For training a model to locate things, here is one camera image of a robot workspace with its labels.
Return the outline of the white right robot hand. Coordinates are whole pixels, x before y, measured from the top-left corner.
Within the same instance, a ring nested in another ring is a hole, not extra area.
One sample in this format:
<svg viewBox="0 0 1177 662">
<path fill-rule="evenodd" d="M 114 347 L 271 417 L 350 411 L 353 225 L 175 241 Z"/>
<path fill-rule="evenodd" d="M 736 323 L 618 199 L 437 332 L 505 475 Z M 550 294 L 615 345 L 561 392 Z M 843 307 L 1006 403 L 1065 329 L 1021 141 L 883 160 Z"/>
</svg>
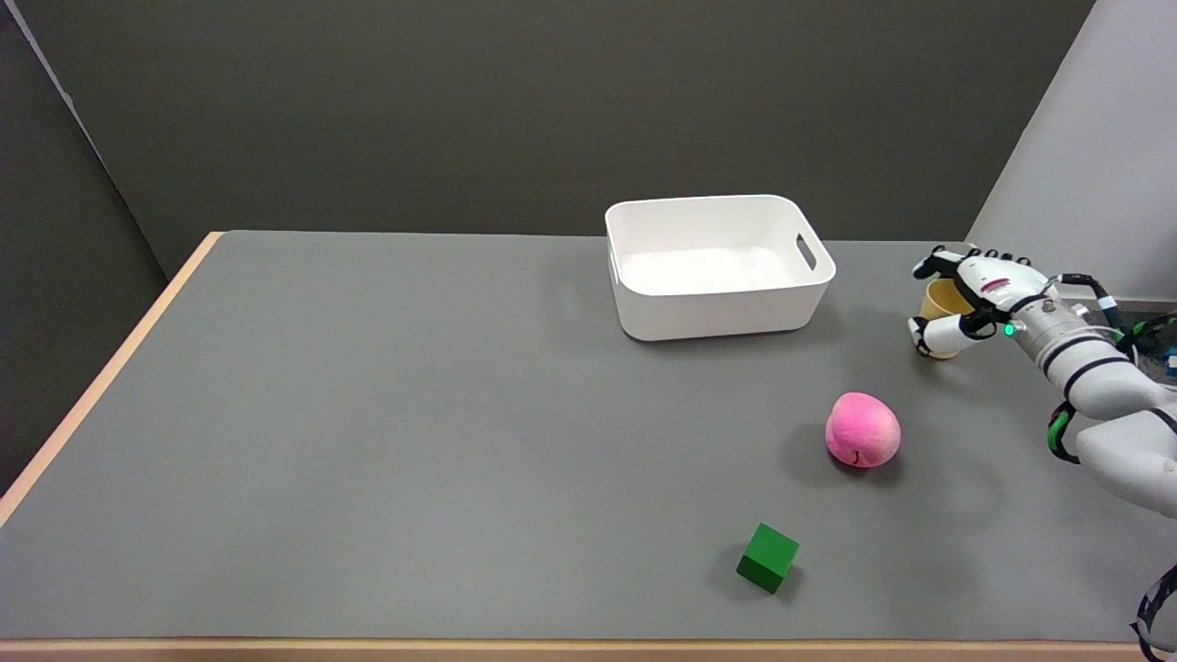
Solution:
<svg viewBox="0 0 1177 662">
<path fill-rule="evenodd" d="M 957 253 L 936 246 L 912 270 L 916 280 L 947 280 L 966 302 L 967 313 L 907 320 L 916 351 L 930 358 L 951 358 L 995 335 L 1006 335 L 1016 315 L 1033 302 L 1058 296 L 1057 287 L 1028 258 L 996 250 Z"/>
</svg>

